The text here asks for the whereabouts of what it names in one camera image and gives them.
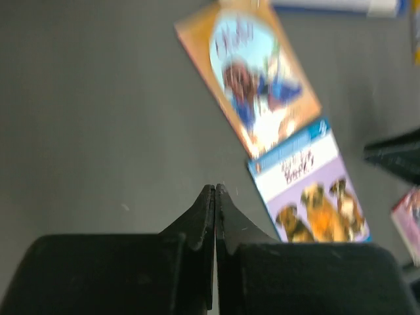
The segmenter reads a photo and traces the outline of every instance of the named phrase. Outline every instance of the tabletop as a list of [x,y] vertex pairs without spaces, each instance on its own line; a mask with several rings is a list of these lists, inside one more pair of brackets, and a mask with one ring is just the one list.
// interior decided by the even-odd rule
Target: tabletop
[[[275,237],[230,128],[174,31],[209,0],[0,3],[0,295],[36,237],[159,232],[224,183]],[[329,118],[373,241],[408,252],[389,219],[408,189],[362,161],[418,127],[410,21],[280,13]]]

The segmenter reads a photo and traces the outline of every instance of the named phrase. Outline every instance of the gray surface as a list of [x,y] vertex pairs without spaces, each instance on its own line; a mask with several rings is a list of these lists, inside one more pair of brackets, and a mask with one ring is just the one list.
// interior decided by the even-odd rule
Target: gray surface
[[[175,37],[173,23],[203,4],[1,2],[0,294],[36,237],[159,232],[205,183],[224,182],[274,236],[246,153]],[[281,17],[373,239],[406,261],[389,211],[407,186],[360,156],[366,141],[419,123],[408,20]]]

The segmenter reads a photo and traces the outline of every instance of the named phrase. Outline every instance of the blue stripe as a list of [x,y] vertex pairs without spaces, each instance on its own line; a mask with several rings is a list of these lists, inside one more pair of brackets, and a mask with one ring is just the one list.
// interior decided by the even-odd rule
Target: blue stripe
[[249,171],[253,177],[256,177],[259,173],[263,173],[275,166],[279,161],[292,156],[319,138],[325,137],[330,129],[331,127],[326,118],[321,118],[311,123],[265,153],[259,159],[250,161],[248,163]]
[[[400,0],[398,10],[396,11],[397,16],[401,16],[405,13],[407,9],[408,0]],[[317,13],[328,13],[328,14],[346,14],[346,15],[363,15],[363,16],[370,16],[367,11],[360,11],[360,10],[339,10],[339,9],[318,9],[318,8],[310,8],[310,7],[293,7],[291,5],[275,5],[273,7],[278,12],[317,12]]]

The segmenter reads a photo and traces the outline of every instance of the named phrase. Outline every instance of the dog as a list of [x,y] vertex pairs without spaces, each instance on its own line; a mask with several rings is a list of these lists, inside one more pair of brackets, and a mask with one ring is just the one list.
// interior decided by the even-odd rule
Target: dog
[[306,225],[296,216],[297,206],[294,203],[283,207],[276,218],[276,223],[284,227],[287,240],[294,243],[314,242],[314,236]]
[[337,197],[337,210],[343,217],[350,240],[364,233],[365,218],[361,215],[356,198],[346,190],[346,179],[337,179],[329,189],[332,196]]
[[347,242],[348,231],[340,214],[325,197],[324,186],[314,183],[301,195],[308,222],[315,240],[319,242]]

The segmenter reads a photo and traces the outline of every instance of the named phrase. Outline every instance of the yellow object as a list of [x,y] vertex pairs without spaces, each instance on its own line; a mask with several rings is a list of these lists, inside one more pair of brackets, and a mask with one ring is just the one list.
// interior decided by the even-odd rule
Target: yellow object
[[420,64],[420,0],[411,0],[413,10],[414,63]]

